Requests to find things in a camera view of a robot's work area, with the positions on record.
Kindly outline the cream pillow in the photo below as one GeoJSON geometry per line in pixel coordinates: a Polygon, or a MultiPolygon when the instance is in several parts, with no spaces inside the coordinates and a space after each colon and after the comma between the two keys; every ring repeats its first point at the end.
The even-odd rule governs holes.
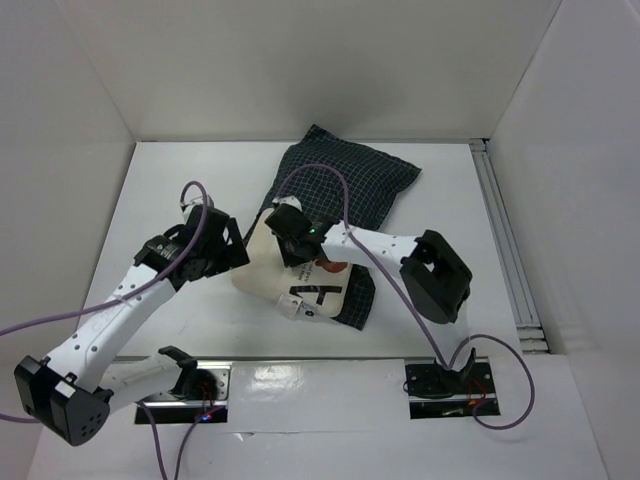
{"type": "Polygon", "coordinates": [[[267,209],[258,217],[246,246],[250,262],[232,271],[232,285],[270,301],[285,317],[303,313],[337,316],[346,306],[353,266],[342,263],[329,267],[311,261],[286,267],[277,238],[265,224],[270,212],[267,209]]]}

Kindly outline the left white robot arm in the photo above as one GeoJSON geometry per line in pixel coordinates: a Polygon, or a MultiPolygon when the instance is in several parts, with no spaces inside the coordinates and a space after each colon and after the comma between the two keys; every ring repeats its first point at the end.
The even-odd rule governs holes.
{"type": "Polygon", "coordinates": [[[147,241],[109,298],[41,359],[21,360],[14,378],[24,411],[71,446],[92,439],[111,413],[168,392],[211,400],[216,380],[197,360],[166,346],[139,362],[114,364],[120,350],[188,282],[248,264],[235,218],[195,205],[183,225],[147,241]]]}

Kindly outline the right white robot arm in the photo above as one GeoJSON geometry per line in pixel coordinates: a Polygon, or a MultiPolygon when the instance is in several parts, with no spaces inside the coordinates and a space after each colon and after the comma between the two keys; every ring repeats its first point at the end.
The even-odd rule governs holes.
{"type": "Polygon", "coordinates": [[[440,233],[398,236],[330,217],[313,222],[287,204],[277,206],[265,225],[287,267],[321,260],[378,270],[427,336],[440,387],[457,392],[469,383],[476,359],[466,320],[472,273],[440,233]]]}

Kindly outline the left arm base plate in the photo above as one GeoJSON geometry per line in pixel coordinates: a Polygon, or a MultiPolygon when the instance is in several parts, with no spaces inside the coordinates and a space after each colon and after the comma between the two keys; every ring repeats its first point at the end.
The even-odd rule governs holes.
{"type": "Polygon", "coordinates": [[[187,425],[197,415],[203,424],[226,423],[231,369],[227,361],[199,359],[192,380],[179,389],[150,395],[142,403],[159,425],[187,425]]]}

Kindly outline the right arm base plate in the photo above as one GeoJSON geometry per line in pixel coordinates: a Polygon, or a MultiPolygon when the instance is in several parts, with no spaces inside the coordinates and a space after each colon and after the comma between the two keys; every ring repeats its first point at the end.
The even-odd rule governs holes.
{"type": "Polygon", "coordinates": [[[412,420],[499,416],[493,372],[488,361],[476,361],[467,373],[447,372],[435,361],[405,364],[403,390],[412,420]]]}

